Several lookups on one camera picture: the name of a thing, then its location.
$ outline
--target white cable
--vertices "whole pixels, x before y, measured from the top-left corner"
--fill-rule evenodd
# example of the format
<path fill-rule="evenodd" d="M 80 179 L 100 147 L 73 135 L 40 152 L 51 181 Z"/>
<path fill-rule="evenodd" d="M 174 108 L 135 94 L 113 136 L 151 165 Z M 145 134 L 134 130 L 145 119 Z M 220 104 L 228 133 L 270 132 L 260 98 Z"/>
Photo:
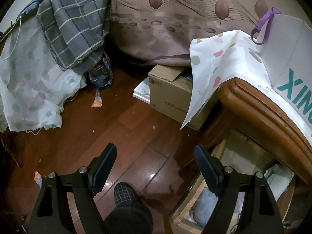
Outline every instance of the white cable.
<path fill-rule="evenodd" d="M 29 130 L 29 131 L 26 130 L 26 134 L 31 132 L 33 135 L 37 135 L 37 134 L 39 134 L 40 130 L 41 130 L 41 128 L 39 128 L 39 131 L 37 133 L 34 133 L 32 130 Z"/>
<path fill-rule="evenodd" d="M 73 97 L 71 100 L 66 100 L 65 102 L 71 102 L 71 101 L 73 101 L 73 100 L 77 97 L 79 90 L 76 92 L 76 94 L 74 95 L 74 97 Z"/>
<path fill-rule="evenodd" d="M 11 30 L 9 30 L 9 31 L 7 32 L 7 34 L 6 34 L 3 38 L 1 38 L 0 43 L 10 34 L 10 32 L 14 29 L 14 26 L 16 25 L 17 22 L 18 22 L 18 21 L 16 21 L 16 22 L 14 23 L 13 27 L 11 28 Z"/>
<path fill-rule="evenodd" d="M 20 16 L 20 27 L 19 27 L 19 29 L 18 29 L 18 36 L 19 36 L 20 31 L 21 31 L 21 16 Z M 9 58 L 9 57 L 11 56 L 11 54 L 13 53 L 13 51 L 14 51 L 14 49 L 15 49 L 17 43 L 18 43 L 18 37 L 16 38 L 15 45 L 14 45 L 14 47 L 13 47 L 12 52 L 10 53 L 10 55 L 9 55 L 8 57 L 6 57 L 5 59 L 0 60 L 0 61 L 4 61 L 4 60 L 6 60 L 7 58 Z"/>

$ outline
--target plaid slipper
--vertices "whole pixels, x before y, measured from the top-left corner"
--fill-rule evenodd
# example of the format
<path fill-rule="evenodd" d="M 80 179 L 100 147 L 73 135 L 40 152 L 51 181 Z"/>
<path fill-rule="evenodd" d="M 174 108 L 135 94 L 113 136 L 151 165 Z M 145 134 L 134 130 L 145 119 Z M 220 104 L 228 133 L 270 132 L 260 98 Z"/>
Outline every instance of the plaid slipper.
<path fill-rule="evenodd" d="M 141 202 L 134 189 L 126 182 L 120 182 L 115 186 L 114 199 L 116 206 L 125 201 Z"/>

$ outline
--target plaid fabric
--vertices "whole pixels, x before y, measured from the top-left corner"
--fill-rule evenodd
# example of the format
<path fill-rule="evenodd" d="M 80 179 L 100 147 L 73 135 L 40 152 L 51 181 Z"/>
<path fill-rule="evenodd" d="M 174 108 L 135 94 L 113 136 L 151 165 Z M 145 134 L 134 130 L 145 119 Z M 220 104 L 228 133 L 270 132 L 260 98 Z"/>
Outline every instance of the plaid fabric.
<path fill-rule="evenodd" d="M 140 202 L 134 189 L 126 182 L 120 182 L 115 186 L 114 199 L 116 206 L 125 201 Z"/>
<path fill-rule="evenodd" d="M 62 70 L 83 74 L 102 58 L 110 0 L 44 0 L 37 18 Z"/>

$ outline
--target black clamp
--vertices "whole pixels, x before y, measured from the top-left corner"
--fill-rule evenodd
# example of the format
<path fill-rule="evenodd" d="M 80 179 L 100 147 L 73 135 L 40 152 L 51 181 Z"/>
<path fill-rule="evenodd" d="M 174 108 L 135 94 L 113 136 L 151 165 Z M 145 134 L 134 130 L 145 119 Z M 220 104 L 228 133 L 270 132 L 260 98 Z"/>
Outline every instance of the black clamp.
<path fill-rule="evenodd" d="M 108 144 L 88 167 L 80 167 L 75 173 L 61 176 L 49 173 L 32 211 L 29 234 L 76 234 L 68 192 L 74 194 L 85 233 L 107 233 L 93 197 L 102 191 L 116 157 L 116 146 Z"/>
<path fill-rule="evenodd" d="M 201 145 L 195 147 L 194 154 L 209 190 L 219 197 L 203 234 L 227 233 L 239 192 L 245 192 L 245 197 L 235 234 L 284 233 L 277 203 L 262 173 L 247 175 L 224 167 Z"/>

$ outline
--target purple strap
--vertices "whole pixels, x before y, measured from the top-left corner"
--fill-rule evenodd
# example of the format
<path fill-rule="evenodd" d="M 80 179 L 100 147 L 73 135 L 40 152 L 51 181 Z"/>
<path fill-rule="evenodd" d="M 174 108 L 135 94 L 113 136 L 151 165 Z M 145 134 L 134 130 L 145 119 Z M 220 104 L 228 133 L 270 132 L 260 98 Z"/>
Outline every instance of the purple strap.
<path fill-rule="evenodd" d="M 262 18 L 260 18 L 259 22 L 257 23 L 257 25 L 255 26 L 254 29 L 252 29 L 252 32 L 250 33 L 250 37 L 252 39 L 252 41 L 257 44 L 257 45 L 263 45 L 264 43 L 266 43 L 268 41 L 269 35 L 270 35 L 270 31 L 271 31 L 271 24 L 272 24 L 272 20 L 273 20 L 273 16 L 274 14 L 282 14 L 282 12 L 280 11 L 279 8 L 277 7 L 273 7 L 271 11 L 268 11 L 267 13 L 264 14 L 264 16 Z M 261 28 L 264 26 L 264 24 L 266 23 L 266 21 L 268 21 L 268 24 L 266 26 L 266 32 L 264 33 L 264 38 L 262 43 L 257 43 L 254 41 L 253 36 L 256 33 L 259 33 L 261 31 Z"/>

